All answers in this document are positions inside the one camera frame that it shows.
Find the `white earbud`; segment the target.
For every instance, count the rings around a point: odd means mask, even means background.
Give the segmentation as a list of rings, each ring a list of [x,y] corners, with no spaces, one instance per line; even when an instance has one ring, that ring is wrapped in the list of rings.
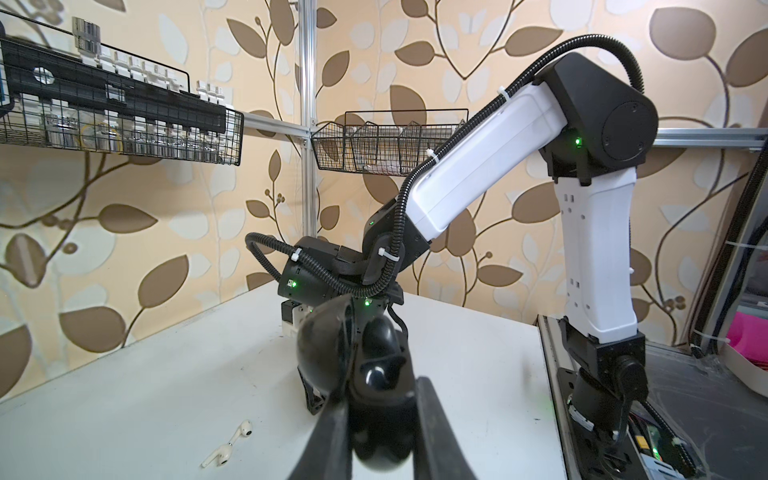
[[[209,465],[215,463],[217,466],[223,466],[226,464],[233,453],[233,444],[226,443],[214,450],[206,459],[200,464],[202,469],[207,468]]]
[[[253,427],[249,420],[244,420],[237,427],[236,431],[229,440],[230,445],[234,445],[241,438],[248,438],[253,433]]]

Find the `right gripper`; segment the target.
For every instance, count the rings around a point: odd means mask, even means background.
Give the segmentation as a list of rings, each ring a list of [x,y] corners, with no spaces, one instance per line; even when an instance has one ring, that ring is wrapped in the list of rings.
[[[316,237],[304,237],[295,245],[277,244],[277,250],[287,257],[278,281],[278,295],[284,301],[294,300],[312,312],[333,298],[351,293],[363,307],[365,318],[387,311],[398,327],[404,326],[393,311],[395,305],[404,303],[402,287],[395,275],[386,274],[386,265],[393,262],[400,267],[404,256],[389,257],[388,235],[376,236],[371,248],[363,252]]]

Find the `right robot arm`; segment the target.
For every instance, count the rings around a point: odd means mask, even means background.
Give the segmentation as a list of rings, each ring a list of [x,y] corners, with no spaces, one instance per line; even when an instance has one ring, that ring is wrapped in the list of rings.
[[[631,196],[658,128],[640,66],[619,40],[586,34],[543,53],[455,130],[412,123],[392,133],[372,123],[345,137],[317,135],[319,154],[374,161],[393,151],[406,169],[398,193],[368,221],[360,251],[305,237],[278,242],[287,264],[274,277],[282,295],[318,305],[341,295],[393,293],[396,276],[428,249],[473,235],[467,221],[487,192],[519,164],[541,173],[513,199],[509,219],[553,218],[563,249],[554,268],[476,259],[476,279],[495,289],[519,280],[559,283],[556,302],[582,339],[637,343],[630,295]]]

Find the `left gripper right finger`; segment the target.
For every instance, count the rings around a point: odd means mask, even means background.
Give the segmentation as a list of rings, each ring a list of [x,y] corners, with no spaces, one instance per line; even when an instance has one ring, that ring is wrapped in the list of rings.
[[[417,379],[416,401],[415,478],[476,479],[429,378]]]

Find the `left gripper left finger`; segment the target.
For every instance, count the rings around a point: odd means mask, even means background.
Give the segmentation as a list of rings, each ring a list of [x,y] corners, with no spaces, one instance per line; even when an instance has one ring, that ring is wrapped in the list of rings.
[[[350,479],[349,403],[329,398],[288,479]]]

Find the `black round earbud case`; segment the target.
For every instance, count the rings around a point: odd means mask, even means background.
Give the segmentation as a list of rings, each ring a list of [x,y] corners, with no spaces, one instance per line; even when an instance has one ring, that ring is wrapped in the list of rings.
[[[414,448],[408,336],[387,300],[349,294],[315,307],[298,329],[302,379],[324,400],[348,402],[352,450],[373,470],[398,467]]]

